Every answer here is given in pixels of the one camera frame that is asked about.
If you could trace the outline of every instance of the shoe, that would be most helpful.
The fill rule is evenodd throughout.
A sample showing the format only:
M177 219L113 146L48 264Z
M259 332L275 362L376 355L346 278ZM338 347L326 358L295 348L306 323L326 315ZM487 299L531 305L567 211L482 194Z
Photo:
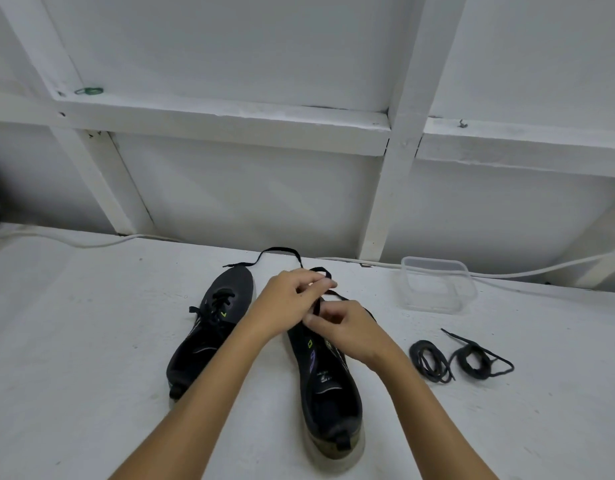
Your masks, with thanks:
M235 266L214 280L198 308L190 307L190 313L196 313L194 327L172 355L166 370L171 399L181 399L254 299L252 273L247 267Z
M301 375L307 452L319 468L344 472L365 449L362 404L345 355L303 323L288 338Z

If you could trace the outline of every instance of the plastic container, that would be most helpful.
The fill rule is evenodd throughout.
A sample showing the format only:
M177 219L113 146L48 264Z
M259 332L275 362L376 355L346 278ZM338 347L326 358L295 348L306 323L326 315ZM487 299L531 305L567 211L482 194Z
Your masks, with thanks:
M476 298L472 277L460 261L405 257L399 282L405 306L412 310L457 314Z

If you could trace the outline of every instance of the person's left arm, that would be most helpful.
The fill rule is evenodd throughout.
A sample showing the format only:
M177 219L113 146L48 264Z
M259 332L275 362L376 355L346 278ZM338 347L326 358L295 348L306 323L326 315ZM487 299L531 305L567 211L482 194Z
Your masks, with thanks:
M256 356L272 337L300 322L312 304L335 286L307 269L274 276L194 384L110 480L201 478Z

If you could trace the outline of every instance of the person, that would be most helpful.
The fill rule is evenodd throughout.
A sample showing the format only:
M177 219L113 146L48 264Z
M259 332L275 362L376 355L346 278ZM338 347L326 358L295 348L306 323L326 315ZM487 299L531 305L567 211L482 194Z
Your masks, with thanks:
M307 269L267 283L215 356L170 413L111 480L198 480L256 356L301 320L378 374L424 480L496 479L447 416L407 355L356 301L313 303L336 282Z

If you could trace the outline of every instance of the forearm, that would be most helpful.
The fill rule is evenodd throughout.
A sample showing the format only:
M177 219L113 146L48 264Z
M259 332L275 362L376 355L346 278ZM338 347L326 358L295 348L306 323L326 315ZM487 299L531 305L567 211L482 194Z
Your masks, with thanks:
M381 358L376 372L392 398L424 480L496 479L396 344Z
M198 480L252 363L267 342L246 315L174 409L111 480Z

